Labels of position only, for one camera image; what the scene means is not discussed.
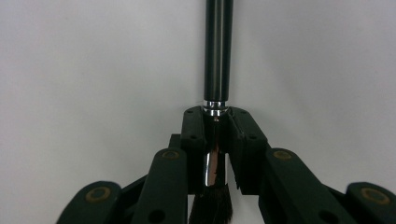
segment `brush bristles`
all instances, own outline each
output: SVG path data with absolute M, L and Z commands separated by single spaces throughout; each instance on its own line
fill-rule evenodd
M 205 188 L 203 194 L 195 195 L 189 224 L 229 224 L 233 217 L 228 185 Z

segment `makeup brush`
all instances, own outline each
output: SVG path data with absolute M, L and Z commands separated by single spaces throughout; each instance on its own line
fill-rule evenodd
M 204 187 L 197 193 L 190 224 L 228 224 L 233 216 L 227 184 L 227 109 L 233 0 L 206 0 Z

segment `brush handle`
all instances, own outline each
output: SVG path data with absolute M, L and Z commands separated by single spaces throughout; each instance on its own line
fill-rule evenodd
M 206 0 L 205 96 L 209 102 L 228 100 L 233 0 Z

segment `black cylindrical handle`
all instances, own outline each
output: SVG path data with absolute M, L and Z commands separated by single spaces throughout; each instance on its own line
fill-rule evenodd
M 228 100 L 233 0 L 206 0 L 206 101 Z

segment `gray backdrop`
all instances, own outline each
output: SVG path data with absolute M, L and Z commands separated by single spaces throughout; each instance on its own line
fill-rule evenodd
M 235 1 L 230 105 L 323 183 L 396 192 L 396 2 Z M 0 223 L 145 175 L 203 101 L 204 0 L 0 2 Z M 262 223 L 230 172 L 233 223 Z

